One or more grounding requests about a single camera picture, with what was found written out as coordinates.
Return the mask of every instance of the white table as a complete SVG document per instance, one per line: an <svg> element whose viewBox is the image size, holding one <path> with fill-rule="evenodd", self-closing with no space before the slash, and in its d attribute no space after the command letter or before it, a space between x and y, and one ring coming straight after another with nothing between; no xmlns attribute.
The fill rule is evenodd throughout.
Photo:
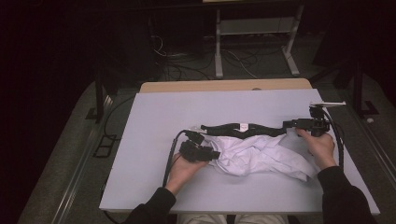
<svg viewBox="0 0 396 224"><path fill-rule="evenodd" d="M183 129L231 122L280 128L283 120L310 118L309 104L320 101L318 91L309 89L139 93L100 209L129 212L145 203L162 184L172 141ZM181 136L178 144L185 139ZM288 131L281 145L300 152L313 162L304 140L293 129ZM338 161L337 150L334 157ZM363 191L372 213L379 214L347 151L345 173L350 182ZM321 197L322 189L316 178L302 182L276 173L238 177L222 175L206 166L177 195L177 203L171 212L308 214L321 212Z"/></svg>

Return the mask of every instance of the black sleeve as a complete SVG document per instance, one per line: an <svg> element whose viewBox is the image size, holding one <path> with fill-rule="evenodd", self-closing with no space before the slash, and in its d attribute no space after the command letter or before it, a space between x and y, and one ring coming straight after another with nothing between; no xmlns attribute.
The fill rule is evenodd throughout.
<svg viewBox="0 0 396 224"><path fill-rule="evenodd" d="M139 204L123 222L124 224L165 224L175 196L165 188L158 188L151 199L145 204Z"/></svg>
<svg viewBox="0 0 396 224"><path fill-rule="evenodd" d="M323 222L325 224L376 223L366 197L352 186L342 169L329 167L318 174L323 187Z"/></svg>

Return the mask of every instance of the black stand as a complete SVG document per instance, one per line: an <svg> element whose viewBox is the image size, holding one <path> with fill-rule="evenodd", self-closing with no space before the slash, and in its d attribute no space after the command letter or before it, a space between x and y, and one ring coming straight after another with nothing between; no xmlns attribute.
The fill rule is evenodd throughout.
<svg viewBox="0 0 396 224"><path fill-rule="evenodd" d="M96 123L99 123L104 115L104 106L103 106L103 86L102 86L102 78L101 71L98 69L95 75L95 91L96 91L96 114L94 114L95 108L91 108L88 112L88 115L85 119L96 119Z"/></svg>
<svg viewBox="0 0 396 224"><path fill-rule="evenodd" d="M363 72L361 71L361 65L359 60L353 59L351 57L345 58L343 61L336 63L335 65L326 68L322 72L314 75L309 78L309 82L314 84L319 81L323 77L326 77L330 73L335 70L340 70L340 73L334 80L334 86L338 89L343 89L347 87L349 81L353 79L353 108L356 113L359 115L361 119L364 118L364 115L374 115L378 114L378 111L375 109L374 105L370 101L365 101L364 103L368 107L368 109L361 109L361 91L363 84Z"/></svg>

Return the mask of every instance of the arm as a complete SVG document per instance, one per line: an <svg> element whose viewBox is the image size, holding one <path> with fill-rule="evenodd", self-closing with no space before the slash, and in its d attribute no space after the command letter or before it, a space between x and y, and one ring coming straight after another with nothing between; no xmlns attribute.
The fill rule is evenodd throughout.
<svg viewBox="0 0 396 224"><path fill-rule="evenodd" d="M177 193L202 167L206 161L188 162L176 154L165 188L158 188L147 203L139 204L125 220L125 224L162 224L176 202Z"/></svg>
<svg viewBox="0 0 396 224"><path fill-rule="evenodd" d="M333 158L332 137L327 133L313 137L302 129L296 129L296 132L308 144L321 170L318 180L323 188L324 223L376 223L364 194L349 183L342 169L337 166Z"/></svg>

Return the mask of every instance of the hand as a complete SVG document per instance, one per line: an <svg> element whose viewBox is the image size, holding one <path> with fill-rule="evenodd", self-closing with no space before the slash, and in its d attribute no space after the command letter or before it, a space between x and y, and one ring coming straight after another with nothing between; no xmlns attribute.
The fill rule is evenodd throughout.
<svg viewBox="0 0 396 224"><path fill-rule="evenodd" d="M208 161L186 161L180 153L175 154L172 159L172 168L169 173L169 180L165 188L177 195L178 191L195 175L195 173L206 166Z"/></svg>
<svg viewBox="0 0 396 224"><path fill-rule="evenodd" d="M325 133L321 137L314 137L307 133L306 130L298 128L296 128L296 132L308 144L309 152L314 155L315 163L320 170L337 165L332 155L334 152L334 141L331 135Z"/></svg>

